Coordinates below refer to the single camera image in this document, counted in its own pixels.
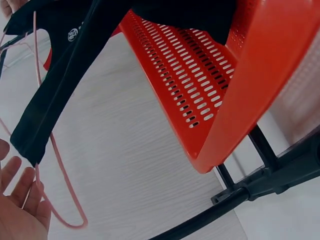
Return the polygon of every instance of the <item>red plastic chair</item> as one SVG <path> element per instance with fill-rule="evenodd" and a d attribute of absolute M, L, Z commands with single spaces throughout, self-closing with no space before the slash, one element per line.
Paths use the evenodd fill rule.
<path fill-rule="evenodd" d="M 239 0 L 226 46 L 131 11 L 120 24 L 200 173 L 222 164 L 255 126 L 319 26 L 319 0 Z"/>

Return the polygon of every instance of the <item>pink wire hanger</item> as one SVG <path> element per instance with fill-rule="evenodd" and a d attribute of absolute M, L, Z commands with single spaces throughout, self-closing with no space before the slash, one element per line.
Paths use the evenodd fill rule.
<path fill-rule="evenodd" d="M 6 32 L 3 33 L 3 36 L 1 37 L 0 39 L 0 46 L 5 38 L 5 34 Z M 32 48 L 27 44 L 27 43 L 21 43 L 22 40 L 24 40 L 27 35 L 25 35 L 25 37 L 23 39 L 21 39 L 19 42 L 17 42 L 16 44 L 13 44 L 11 46 L 8 46 L 6 48 L 4 48 L 3 50 L 5 49 L 9 49 L 10 47 L 13 47 L 13 46 L 16 46 L 16 45 L 21 45 L 21 44 L 26 44 L 28 45 L 29 49 L 32 51 L 33 55 L 34 55 L 34 59 L 35 59 L 35 71 L 36 71 L 36 78 L 37 78 L 37 83 L 38 83 L 38 87 L 41 85 L 41 75 L 40 75 L 40 67 L 39 67 L 39 55 L 38 55 L 38 41 L 37 41 L 37 13 L 34 11 L 33 12 L 33 34 L 34 34 L 34 52 L 32 51 Z M 3 120 L 0 118 L 0 124 L 3 126 L 5 132 L 11 136 L 11 132 L 9 131 L 9 129 L 7 128 L 7 126 L 5 125 L 5 123 L 3 122 Z M 35 180 L 36 180 L 36 185 L 42 195 L 42 197 L 48 202 L 50 208 L 51 208 L 51 211 L 52 213 L 55 215 L 55 217 L 63 224 L 65 225 L 66 227 L 68 228 L 71 228 L 71 229 L 83 229 L 85 228 L 87 225 L 88 225 L 88 219 L 86 217 L 86 214 L 77 198 L 77 195 L 72 187 L 72 184 L 70 182 L 70 179 L 68 177 L 68 174 L 67 174 L 67 171 L 64 167 L 64 164 L 63 164 L 63 161 L 62 161 L 62 158 L 61 158 L 61 155 L 60 155 L 60 152 L 58 150 L 58 147 L 57 147 L 57 143 L 56 143 L 56 140 L 55 140 L 55 137 L 53 135 L 53 133 L 50 134 L 50 139 L 51 139 L 51 143 L 52 143 L 52 147 L 53 147 L 53 150 L 54 150 L 54 153 L 55 153 L 55 156 L 56 156 L 56 159 L 57 159 L 57 162 L 59 164 L 59 167 L 62 171 L 62 174 L 63 174 L 63 177 L 64 177 L 64 180 L 65 180 L 65 183 L 67 185 L 67 188 L 71 194 L 71 197 L 72 197 L 72 200 L 83 220 L 83 223 L 81 225 L 71 225 L 69 223 L 67 223 L 60 215 L 59 213 L 57 212 L 57 210 L 55 209 L 55 207 L 52 205 L 52 203 L 50 202 L 48 196 L 45 194 L 44 192 L 44 189 L 41 187 L 41 181 L 40 181 L 40 171 L 39 171 L 39 165 L 36 164 L 35 165 Z"/>

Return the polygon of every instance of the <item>printed logo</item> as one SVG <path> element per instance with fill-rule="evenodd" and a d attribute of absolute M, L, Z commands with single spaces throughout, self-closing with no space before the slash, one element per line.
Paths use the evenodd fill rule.
<path fill-rule="evenodd" d="M 78 29 L 73 28 L 69 33 L 68 33 L 68 40 L 69 42 L 72 42 L 73 40 L 76 39 L 76 36 L 78 35 Z"/>

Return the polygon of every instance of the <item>finger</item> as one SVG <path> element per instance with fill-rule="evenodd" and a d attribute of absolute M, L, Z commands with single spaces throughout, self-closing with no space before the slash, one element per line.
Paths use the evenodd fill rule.
<path fill-rule="evenodd" d="M 42 198 L 42 195 L 39 191 L 37 183 L 34 181 L 32 183 L 29 195 L 26 198 L 23 210 L 25 210 L 27 213 L 31 214 L 32 216 L 36 216 L 41 198 Z"/>
<path fill-rule="evenodd" d="M 7 189 L 8 185 L 11 183 L 12 179 L 17 174 L 19 168 L 21 167 L 21 159 L 18 156 L 11 158 L 8 163 L 1 170 L 1 192 Z"/>
<path fill-rule="evenodd" d="M 47 201 L 42 201 L 39 203 L 35 218 L 45 227 L 47 232 L 49 232 L 51 209 Z"/>
<path fill-rule="evenodd" d="M 0 7 L 6 18 L 9 18 L 12 15 L 12 9 L 7 0 L 0 0 Z"/>
<path fill-rule="evenodd" d="M 5 159 L 10 151 L 10 145 L 0 138 L 0 161 Z"/>
<path fill-rule="evenodd" d="M 34 178 L 35 170 L 32 167 L 27 167 L 23 171 L 11 195 L 8 196 L 9 199 L 19 208 L 22 208 L 24 205 L 28 192 L 32 186 L 32 183 L 34 182 Z"/>
<path fill-rule="evenodd" d="M 27 1 L 28 0 L 7 0 L 13 13 L 18 11 L 18 9 L 21 8 Z"/>

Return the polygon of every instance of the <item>white floor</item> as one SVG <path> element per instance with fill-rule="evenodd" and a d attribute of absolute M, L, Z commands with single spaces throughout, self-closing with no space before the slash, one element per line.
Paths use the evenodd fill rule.
<path fill-rule="evenodd" d="M 43 60 L 47 54 L 44 46 Z M 0 80 L 0 115 L 13 130 L 37 84 L 31 55 L 8 65 Z M 270 112 L 259 126 L 277 154 L 290 145 Z M 213 172 L 200 175 L 191 167 L 121 34 L 80 82 L 54 133 L 90 225 L 73 231 L 53 217 L 50 239 L 148 239 L 209 208 L 222 189 Z M 8 139 L 2 129 L 0 138 Z M 235 180 L 261 165 L 247 138 L 226 161 Z M 50 145 L 40 167 L 54 205 L 79 223 Z M 319 239 L 319 183 L 244 203 L 186 239 Z"/>

